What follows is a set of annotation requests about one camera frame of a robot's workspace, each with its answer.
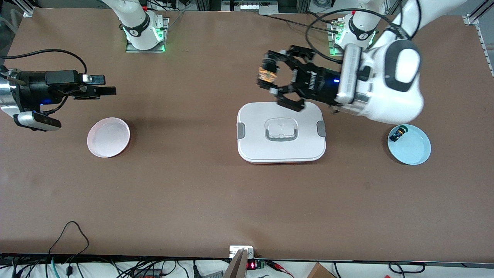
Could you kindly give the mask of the red clip leads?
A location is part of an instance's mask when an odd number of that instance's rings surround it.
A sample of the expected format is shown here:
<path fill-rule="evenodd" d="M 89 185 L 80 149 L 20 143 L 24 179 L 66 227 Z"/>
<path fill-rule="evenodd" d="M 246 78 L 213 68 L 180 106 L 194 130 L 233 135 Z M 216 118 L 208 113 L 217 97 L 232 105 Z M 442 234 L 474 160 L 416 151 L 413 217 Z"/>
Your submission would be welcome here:
<path fill-rule="evenodd" d="M 274 270 L 276 270 L 278 272 L 285 273 L 285 274 L 289 275 L 291 278 L 295 278 L 289 271 L 287 271 L 284 267 L 282 267 L 280 264 L 277 264 L 274 261 L 265 260 L 265 264 L 268 267 L 270 267 L 270 268 L 272 268 L 272 269 L 274 269 Z"/>

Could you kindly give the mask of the white lidded container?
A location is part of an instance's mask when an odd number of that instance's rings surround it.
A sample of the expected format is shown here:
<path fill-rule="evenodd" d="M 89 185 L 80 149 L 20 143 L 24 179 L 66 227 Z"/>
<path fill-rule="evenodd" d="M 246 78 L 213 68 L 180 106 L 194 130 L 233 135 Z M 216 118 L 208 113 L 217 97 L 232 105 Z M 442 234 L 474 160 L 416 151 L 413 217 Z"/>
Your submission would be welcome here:
<path fill-rule="evenodd" d="M 311 102 L 300 112 L 276 102 L 247 103 L 237 114 L 237 150 L 258 164 L 318 160 L 326 151 L 322 112 Z"/>

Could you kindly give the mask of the aluminium corner bracket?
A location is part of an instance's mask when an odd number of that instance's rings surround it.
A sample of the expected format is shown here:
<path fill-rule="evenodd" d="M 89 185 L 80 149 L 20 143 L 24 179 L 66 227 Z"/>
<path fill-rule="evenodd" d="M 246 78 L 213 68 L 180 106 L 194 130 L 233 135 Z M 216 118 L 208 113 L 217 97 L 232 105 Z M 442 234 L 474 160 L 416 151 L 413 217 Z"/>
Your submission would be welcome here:
<path fill-rule="evenodd" d="M 464 24 L 466 26 L 474 26 L 477 32 L 477 36 L 480 41 L 480 46 L 483 50 L 484 57 L 486 58 L 487 65 L 489 67 L 489 72 L 494 78 L 494 62 L 492 62 L 491 57 L 494 58 L 494 43 L 487 43 L 484 40 L 484 36 L 480 29 L 480 18 L 487 14 L 494 7 L 494 0 L 483 0 L 480 4 L 475 7 L 469 14 L 462 16 Z"/>

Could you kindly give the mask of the green-capped black switch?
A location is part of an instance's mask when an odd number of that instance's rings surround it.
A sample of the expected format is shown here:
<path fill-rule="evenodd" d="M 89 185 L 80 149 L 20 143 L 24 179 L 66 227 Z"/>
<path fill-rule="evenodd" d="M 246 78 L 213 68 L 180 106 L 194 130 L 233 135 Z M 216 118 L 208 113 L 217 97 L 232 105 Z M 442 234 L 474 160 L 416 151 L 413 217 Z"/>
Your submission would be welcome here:
<path fill-rule="evenodd" d="M 409 129 L 406 125 L 400 125 L 397 128 L 397 130 L 395 130 L 395 132 L 389 136 L 389 140 L 391 142 L 396 142 L 408 131 L 409 131 Z"/>

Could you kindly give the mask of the orange and black switch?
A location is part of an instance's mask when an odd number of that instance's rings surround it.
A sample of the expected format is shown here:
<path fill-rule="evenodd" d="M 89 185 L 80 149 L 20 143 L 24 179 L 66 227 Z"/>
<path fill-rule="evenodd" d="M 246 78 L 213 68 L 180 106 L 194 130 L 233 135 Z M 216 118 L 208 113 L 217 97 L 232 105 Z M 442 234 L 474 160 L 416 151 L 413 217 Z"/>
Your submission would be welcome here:
<path fill-rule="evenodd" d="M 273 72 L 273 71 L 264 69 L 263 67 L 259 67 L 257 79 L 258 79 L 258 81 L 264 81 L 267 83 L 274 84 L 276 79 L 277 79 L 277 72 L 278 72 L 277 69 Z"/>

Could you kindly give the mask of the pink round plate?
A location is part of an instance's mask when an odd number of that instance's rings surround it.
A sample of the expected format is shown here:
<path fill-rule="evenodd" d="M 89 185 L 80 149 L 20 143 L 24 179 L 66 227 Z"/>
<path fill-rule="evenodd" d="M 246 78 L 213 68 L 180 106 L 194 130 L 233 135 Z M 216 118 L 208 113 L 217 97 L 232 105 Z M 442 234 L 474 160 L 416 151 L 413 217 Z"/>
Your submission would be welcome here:
<path fill-rule="evenodd" d="M 109 117 L 98 121 L 89 130 L 87 146 L 96 157 L 110 158 L 124 151 L 131 138 L 127 122 L 120 118 Z"/>

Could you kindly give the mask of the brown cardboard box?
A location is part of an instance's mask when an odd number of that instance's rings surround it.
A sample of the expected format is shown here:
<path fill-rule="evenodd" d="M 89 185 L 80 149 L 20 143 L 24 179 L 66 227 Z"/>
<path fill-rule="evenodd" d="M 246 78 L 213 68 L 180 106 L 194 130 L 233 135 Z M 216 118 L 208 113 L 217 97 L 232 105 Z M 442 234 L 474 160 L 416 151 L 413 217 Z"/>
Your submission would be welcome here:
<path fill-rule="evenodd" d="M 307 278 L 337 278 L 337 276 L 331 273 L 322 264 L 316 263 L 307 275 Z"/>

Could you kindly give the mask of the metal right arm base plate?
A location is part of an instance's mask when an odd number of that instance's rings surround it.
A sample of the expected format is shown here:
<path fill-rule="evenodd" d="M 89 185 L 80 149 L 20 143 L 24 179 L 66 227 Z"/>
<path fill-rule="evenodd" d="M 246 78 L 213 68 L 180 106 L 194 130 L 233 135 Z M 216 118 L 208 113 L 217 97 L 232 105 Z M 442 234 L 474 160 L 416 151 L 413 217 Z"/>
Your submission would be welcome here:
<path fill-rule="evenodd" d="M 164 53 L 166 51 L 166 39 L 168 31 L 169 17 L 160 18 L 154 21 L 154 27 L 152 29 L 154 39 L 157 43 L 150 49 L 137 49 L 131 44 L 129 37 L 127 36 L 127 44 L 125 47 L 126 53 Z"/>

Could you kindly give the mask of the light blue round plate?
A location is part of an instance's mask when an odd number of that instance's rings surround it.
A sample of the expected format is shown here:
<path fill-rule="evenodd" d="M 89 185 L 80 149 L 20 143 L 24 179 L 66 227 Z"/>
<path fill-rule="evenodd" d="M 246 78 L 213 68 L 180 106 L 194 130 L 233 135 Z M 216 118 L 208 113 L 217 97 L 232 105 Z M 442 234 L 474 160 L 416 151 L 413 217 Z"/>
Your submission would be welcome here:
<path fill-rule="evenodd" d="M 399 125 L 392 128 L 387 136 L 387 147 L 390 154 L 399 162 L 406 165 L 420 165 L 429 159 L 431 141 L 422 129 L 404 124 L 409 131 L 396 142 L 391 142 L 389 136 L 397 130 Z"/>

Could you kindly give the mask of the white mounting block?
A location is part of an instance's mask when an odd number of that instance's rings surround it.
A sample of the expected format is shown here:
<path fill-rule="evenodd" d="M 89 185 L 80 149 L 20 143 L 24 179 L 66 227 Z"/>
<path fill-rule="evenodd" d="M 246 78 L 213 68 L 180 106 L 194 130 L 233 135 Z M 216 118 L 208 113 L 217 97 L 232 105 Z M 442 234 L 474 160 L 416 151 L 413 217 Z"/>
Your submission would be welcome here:
<path fill-rule="evenodd" d="M 233 259 L 239 250 L 247 250 L 248 259 L 254 259 L 254 247 L 250 245 L 230 245 L 229 247 L 229 258 Z"/>

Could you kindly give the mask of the aluminium profile post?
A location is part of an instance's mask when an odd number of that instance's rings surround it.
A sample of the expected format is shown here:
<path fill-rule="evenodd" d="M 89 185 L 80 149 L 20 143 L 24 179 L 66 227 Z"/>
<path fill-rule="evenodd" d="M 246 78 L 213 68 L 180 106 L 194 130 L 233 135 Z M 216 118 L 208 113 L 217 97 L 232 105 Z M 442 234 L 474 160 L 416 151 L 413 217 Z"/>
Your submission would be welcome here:
<path fill-rule="evenodd" d="M 236 251 L 222 278 L 245 278 L 248 259 L 248 249 L 241 248 Z"/>

